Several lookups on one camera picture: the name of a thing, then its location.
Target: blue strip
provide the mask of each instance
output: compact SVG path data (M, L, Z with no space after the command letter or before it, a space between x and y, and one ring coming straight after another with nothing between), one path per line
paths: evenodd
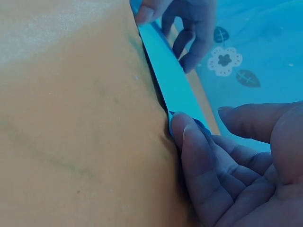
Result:
M140 0L131 0L134 13L138 11L140 3ZM138 30L169 111L169 123L174 113L184 112L210 133L186 75L161 32L159 21L139 26Z

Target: flower print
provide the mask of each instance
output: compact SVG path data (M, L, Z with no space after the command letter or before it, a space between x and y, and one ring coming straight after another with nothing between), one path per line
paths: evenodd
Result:
M212 51L212 57L208 59L207 67L214 70L217 76L226 77L231 75L233 67L241 65L243 57L236 49L229 47L223 49L218 46Z

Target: hand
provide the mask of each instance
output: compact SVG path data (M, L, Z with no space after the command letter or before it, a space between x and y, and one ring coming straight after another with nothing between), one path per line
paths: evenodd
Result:
M191 71L206 55L213 44L216 0L143 0L137 24L150 23L162 16L162 31L169 35L175 17L183 21L184 29L173 45L173 52L180 58L186 44L194 37L189 52L180 59L185 73Z
M259 153L207 136L185 114L172 119L192 203L204 227L303 226L303 102L225 107L240 137L270 143Z

